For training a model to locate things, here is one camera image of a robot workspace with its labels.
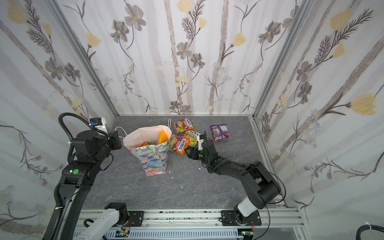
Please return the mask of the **fox's candy bag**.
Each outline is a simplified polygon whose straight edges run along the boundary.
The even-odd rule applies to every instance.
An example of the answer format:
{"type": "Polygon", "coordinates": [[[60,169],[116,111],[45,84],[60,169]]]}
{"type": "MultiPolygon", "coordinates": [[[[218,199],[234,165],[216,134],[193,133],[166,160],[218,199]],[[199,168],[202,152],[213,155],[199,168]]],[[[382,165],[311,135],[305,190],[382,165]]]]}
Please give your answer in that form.
{"type": "Polygon", "coordinates": [[[176,134],[194,130],[194,126],[192,125],[192,122],[188,118],[175,121],[173,123],[173,128],[176,134]]]}
{"type": "Polygon", "coordinates": [[[185,154],[186,148],[190,144],[190,138],[173,135],[171,137],[171,150],[172,152],[179,153],[182,156],[185,154]]]}

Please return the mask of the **green Fox's spring tea bag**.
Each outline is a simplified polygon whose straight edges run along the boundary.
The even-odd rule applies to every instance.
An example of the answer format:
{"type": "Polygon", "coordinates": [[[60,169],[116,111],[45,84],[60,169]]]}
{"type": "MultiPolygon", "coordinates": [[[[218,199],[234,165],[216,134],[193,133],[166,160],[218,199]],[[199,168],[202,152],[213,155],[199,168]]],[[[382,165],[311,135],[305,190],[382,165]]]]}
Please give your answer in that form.
{"type": "Polygon", "coordinates": [[[186,131],[183,136],[190,139],[189,146],[196,147],[196,146],[198,146],[197,137],[200,134],[201,133],[198,133],[196,131],[189,130],[189,131],[186,131]]]}

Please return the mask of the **white floral paper bag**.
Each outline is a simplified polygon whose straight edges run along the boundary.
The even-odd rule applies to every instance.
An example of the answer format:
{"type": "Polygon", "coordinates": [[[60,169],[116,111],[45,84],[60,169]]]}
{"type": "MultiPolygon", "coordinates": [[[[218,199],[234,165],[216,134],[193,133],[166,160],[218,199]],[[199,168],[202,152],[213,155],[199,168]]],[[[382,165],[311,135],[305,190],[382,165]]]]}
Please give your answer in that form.
{"type": "Polygon", "coordinates": [[[124,137],[120,136],[123,145],[137,158],[147,177],[161,175],[166,172],[173,135],[170,119],[166,126],[142,127],[130,134],[127,134],[122,127],[115,128],[117,131],[119,129],[125,134],[124,137]],[[158,135],[162,130],[168,132],[169,140],[166,143],[157,145],[158,135]],[[142,147],[144,142],[148,142],[148,145],[142,147]]]}

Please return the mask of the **yellow mango snack bag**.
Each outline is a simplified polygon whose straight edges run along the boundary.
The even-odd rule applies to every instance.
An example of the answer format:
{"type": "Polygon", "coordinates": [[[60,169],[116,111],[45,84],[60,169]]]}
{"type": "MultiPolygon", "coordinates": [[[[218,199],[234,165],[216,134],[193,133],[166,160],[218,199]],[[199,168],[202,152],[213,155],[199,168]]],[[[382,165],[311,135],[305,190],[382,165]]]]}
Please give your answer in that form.
{"type": "Polygon", "coordinates": [[[168,140],[169,140],[169,134],[168,134],[168,132],[166,132],[165,130],[162,130],[162,131],[159,133],[159,135],[158,135],[157,145],[166,143],[168,140]]]}

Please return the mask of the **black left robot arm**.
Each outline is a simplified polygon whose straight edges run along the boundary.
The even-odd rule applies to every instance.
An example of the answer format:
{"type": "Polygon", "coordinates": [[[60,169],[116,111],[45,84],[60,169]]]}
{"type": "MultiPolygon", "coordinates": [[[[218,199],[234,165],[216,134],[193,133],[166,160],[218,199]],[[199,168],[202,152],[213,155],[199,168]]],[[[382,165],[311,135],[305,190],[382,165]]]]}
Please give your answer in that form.
{"type": "Polygon", "coordinates": [[[113,150],[123,146],[117,131],[102,131],[96,128],[96,121],[88,122],[76,114],[62,113],[58,122],[69,137],[70,149],[68,165],[54,190],[55,208],[43,236],[45,240],[72,239],[85,199],[97,174],[103,171],[101,164],[113,150]],[[79,119],[89,129],[74,137],[64,117],[79,119]]]}

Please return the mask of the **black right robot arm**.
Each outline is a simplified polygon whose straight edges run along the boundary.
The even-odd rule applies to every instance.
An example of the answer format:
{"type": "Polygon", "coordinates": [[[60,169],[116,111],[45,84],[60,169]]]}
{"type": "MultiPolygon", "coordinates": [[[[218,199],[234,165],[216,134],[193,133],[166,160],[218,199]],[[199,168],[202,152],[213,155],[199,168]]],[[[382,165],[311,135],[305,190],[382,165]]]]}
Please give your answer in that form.
{"type": "Polygon", "coordinates": [[[246,197],[232,211],[221,212],[220,221],[224,226],[260,226],[259,210],[282,193],[276,178],[260,161],[240,164],[221,157],[214,142],[205,135],[200,135],[197,145],[188,147],[186,154],[192,160],[201,161],[210,174],[229,176],[241,182],[246,197]]]}

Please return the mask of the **Fox's candy bag top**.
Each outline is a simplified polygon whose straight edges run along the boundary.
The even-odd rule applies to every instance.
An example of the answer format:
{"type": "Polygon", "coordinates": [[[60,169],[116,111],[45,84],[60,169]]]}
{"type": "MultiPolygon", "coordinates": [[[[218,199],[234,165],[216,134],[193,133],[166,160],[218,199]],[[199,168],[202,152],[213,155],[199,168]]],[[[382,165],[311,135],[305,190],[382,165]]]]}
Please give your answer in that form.
{"type": "Polygon", "coordinates": [[[188,118],[175,121],[173,123],[173,128],[176,134],[194,130],[194,126],[192,125],[192,122],[188,118]]]}

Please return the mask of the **purple snack packet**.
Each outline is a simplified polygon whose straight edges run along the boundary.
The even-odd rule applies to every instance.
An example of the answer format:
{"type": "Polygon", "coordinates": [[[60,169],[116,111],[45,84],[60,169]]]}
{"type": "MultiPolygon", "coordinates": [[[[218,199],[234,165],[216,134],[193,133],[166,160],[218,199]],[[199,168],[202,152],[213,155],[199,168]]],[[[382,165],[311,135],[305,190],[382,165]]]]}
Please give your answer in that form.
{"type": "Polygon", "coordinates": [[[214,136],[214,141],[222,141],[230,137],[228,126],[226,124],[211,125],[210,129],[214,136]]]}

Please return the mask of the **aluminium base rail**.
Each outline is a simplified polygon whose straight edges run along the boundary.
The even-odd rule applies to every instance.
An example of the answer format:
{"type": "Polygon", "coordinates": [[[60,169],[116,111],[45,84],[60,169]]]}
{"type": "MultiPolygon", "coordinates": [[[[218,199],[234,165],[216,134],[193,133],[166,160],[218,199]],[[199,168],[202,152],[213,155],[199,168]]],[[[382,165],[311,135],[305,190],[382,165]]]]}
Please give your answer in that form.
{"type": "Polygon", "coordinates": [[[309,235],[299,211],[295,208],[259,210],[260,226],[224,226],[222,211],[230,209],[152,209],[143,211],[141,227],[114,227],[116,220],[107,210],[83,210],[71,240],[102,240],[109,230],[129,233],[131,229],[237,229],[243,240],[308,240],[309,235]]]}

